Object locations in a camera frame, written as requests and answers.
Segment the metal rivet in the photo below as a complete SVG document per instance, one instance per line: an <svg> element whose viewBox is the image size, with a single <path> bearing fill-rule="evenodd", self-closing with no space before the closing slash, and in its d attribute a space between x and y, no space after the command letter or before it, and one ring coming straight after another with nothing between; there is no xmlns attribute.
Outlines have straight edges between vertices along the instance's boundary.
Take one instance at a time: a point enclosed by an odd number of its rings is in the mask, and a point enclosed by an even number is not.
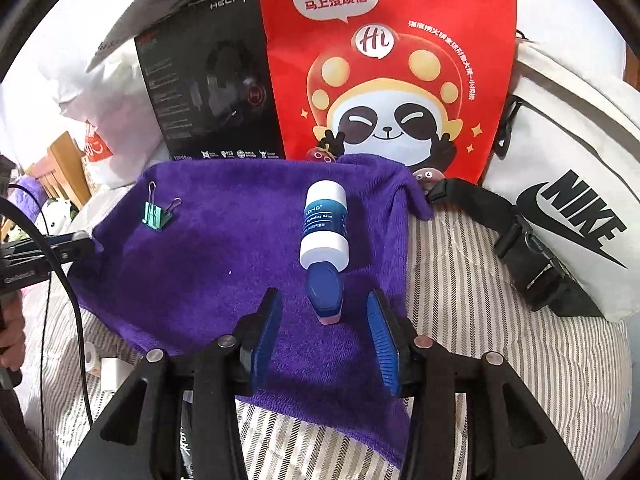
<svg viewBox="0 0 640 480"><path fill-rule="evenodd" d="M163 357L164 352L159 348L154 348L153 350L149 350L149 352L146 353L146 360L150 363L157 363Z"/></svg>
<svg viewBox="0 0 640 480"><path fill-rule="evenodd" d="M414 344L418 348L431 348L433 346L433 339L427 335L419 335L414 339Z"/></svg>
<svg viewBox="0 0 640 480"><path fill-rule="evenodd" d="M500 366L504 362L504 357L502 357L498 352L489 352L486 355L486 361L494 366Z"/></svg>
<svg viewBox="0 0 640 480"><path fill-rule="evenodd" d="M238 340L231 334L223 335L218 339L218 346L220 348L231 348L232 346L235 346L237 342Z"/></svg>

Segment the purple towel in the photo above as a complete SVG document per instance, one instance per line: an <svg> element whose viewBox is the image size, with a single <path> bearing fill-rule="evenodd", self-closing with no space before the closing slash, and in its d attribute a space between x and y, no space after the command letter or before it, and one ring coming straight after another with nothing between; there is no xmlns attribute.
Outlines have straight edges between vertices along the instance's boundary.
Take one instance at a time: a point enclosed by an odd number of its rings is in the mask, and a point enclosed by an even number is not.
<svg viewBox="0 0 640 480"><path fill-rule="evenodd" d="M333 326L316 319L298 261L306 190L324 179L344 187L348 206L350 262ZM182 199L159 233L142 223L151 180L160 207ZM282 325L266 389L250 402L336 428L399 465L408 417L382 385L366 297L380 286L405 312L409 211L431 215L409 170L378 156L166 162L95 228L97 253L73 264L69 278L80 304L111 330L142 351L172 354L231 331L276 286Z"/></svg>
<svg viewBox="0 0 640 480"><path fill-rule="evenodd" d="M40 204L40 207L44 206L45 202L49 198L44 187L42 187L42 184L32 176L20 176L15 181L15 183L31 191L32 195L38 200L38 204ZM11 194L9 195L9 202L14 204L20 211L27 215L29 220L31 220L32 222L35 222L36 218L40 214L40 209L38 208L38 205L33 201L33 198L31 198L21 189L12 190Z"/></svg>

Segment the bottle label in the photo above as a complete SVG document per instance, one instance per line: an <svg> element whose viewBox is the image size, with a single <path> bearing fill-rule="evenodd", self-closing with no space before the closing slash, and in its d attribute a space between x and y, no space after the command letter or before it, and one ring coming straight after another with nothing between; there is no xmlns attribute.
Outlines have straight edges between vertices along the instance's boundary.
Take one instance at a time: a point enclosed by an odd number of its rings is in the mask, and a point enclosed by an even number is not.
<svg viewBox="0 0 640 480"><path fill-rule="evenodd" d="M316 200L305 209L305 222L302 225L303 237L316 231L333 231L346 238L346 218L347 210L340 202L329 198Z"/></svg>

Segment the striped bedding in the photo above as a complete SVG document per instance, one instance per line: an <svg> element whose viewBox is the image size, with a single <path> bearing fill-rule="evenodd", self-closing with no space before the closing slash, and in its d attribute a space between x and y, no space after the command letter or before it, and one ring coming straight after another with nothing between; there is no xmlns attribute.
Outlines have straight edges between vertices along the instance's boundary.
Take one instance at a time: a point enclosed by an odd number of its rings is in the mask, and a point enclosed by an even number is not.
<svg viewBox="0 0 640 480"><path fill-rule="evenodd" d="M127 189L101 192L74 219L90 230ZM430 222L410 220L407 314L453 352L501 352L524 379L573 453L585 478L604 478L620 458L628 425L631 362L624 324L602 319L558 319L532 313L494 257L495 233L462 213L440 208ZM27 427L40 442L38 374L46 285L25 297L27 357L17 389ZM135 364L139 356L92 314L82 313L87 341ZM45 470L59 479L88 431L84 416L71 307L52 287L45 342ZM94 416L110 400L89 376ZM453 478L466 473L466 409L456 409ZM238 401L238 425L248 476L254 480L395 479L399 472L376 452L323 428Z"/></svg>

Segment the binder clip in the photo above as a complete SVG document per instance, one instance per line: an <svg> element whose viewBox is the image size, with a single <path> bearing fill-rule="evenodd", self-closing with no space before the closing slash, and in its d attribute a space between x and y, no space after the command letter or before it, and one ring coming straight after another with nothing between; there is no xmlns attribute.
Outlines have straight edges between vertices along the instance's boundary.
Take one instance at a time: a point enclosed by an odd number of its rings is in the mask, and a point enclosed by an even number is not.
<svg viewBox="0 0 640 480"><path fill-rule="evenodd" d="M167 209L162 209L155 203L156 183L149 183L149 198L145 202L145 215L142 223L151 227L154 231L161 231L174 217L173 211L182 203L182 199L174 198Z"/></svg>

